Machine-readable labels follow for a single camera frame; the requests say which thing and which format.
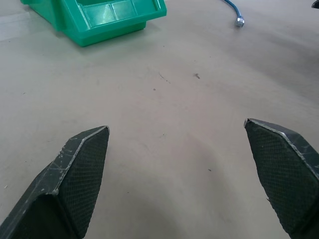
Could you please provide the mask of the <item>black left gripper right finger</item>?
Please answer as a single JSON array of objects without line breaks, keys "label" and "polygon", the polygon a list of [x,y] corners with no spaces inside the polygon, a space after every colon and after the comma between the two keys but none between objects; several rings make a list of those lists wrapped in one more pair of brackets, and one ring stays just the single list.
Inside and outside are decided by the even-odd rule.
[{"label": "black left gripper right finger", "polygon": [[248,118],[257,173],[284,231],[292,239],[319,237],[319,154],[299,133]]}]

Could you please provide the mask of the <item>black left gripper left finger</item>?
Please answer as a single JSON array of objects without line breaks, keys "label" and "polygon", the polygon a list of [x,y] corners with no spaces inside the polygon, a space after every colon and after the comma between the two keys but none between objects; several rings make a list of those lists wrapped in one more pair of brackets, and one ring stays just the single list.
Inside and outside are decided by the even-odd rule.
[{"label": "black left gripper left finger", "polygon": [[32,181],[0,226],[2,239],[82,239],[101,187],[110,131],[83,131]]}]

